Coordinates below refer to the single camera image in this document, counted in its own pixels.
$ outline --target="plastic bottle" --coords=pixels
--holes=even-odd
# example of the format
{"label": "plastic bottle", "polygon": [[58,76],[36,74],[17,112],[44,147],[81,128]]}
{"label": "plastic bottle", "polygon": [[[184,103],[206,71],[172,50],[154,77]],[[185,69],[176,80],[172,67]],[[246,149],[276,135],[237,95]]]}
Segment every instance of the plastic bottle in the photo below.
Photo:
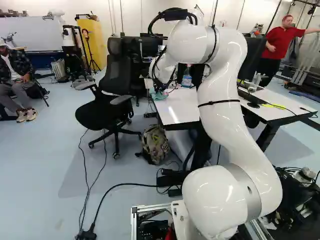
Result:
{"label": "plastic bottle", "polygon": [[183,73],[181,87],[190,88],[192,84],[192,77],[190,75],[191,64],[186,65],[186,70]]}

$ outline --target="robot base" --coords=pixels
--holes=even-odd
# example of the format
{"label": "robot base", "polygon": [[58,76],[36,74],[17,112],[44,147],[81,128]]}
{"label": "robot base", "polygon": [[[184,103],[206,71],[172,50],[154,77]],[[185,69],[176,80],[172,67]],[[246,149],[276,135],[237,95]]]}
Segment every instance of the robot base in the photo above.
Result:
{"label": "robot base", "polygon": [[[171,203],[171,212],[174,223],[175,235],[177,240],[206,240],[204,236],[196,229],[189,218],[186,205],[183,200],[173,201]],[[215,240],[228,240],[237,231],[237,228],[228,229],[219,235],[213,237]]]}

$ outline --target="white cap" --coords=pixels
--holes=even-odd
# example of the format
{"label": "white cap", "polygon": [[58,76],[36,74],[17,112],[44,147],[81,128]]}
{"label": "white cap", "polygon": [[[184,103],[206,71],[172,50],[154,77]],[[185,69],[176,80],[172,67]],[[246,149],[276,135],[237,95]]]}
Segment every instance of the white cap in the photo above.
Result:
{"label": "white cap", "polygon": [[5,41],[2,39],[2,38],[0,38],[0,47],[1,46],[6,46],[6,47],[8,47],[8,45],[5,43]]}

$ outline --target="sneaker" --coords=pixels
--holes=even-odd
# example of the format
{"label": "sneaker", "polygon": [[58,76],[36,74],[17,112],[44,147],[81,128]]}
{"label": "sneaker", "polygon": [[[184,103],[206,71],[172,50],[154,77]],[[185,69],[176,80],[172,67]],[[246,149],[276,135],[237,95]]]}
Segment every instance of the sneaker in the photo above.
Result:
{"label": "sneaker", "polygon": [[18,114],[18,118],[16,119],[17,123],[22,123],[27,120],[27,112],[26,111],[16,111]]}
{"label": "sneaker", "polygon": [[27,121],[32,121],[32,120],[36,119],[37,116],[38,116],[38,112],[34,108],[31,108],[26,111],[26,120]]}

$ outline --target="black pants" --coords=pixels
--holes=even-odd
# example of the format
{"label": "black pants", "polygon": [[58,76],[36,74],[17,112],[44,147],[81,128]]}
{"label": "black pants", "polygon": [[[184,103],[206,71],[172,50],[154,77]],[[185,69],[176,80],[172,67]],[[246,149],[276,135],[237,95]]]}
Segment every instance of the black pants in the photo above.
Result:
{"label": "black pants", "polygon": [[268,76],[261,80],[259,84],[261,87],[266,87],[271,82],[280,67],[280,61],[281,59],[260,58],[256,72]]}

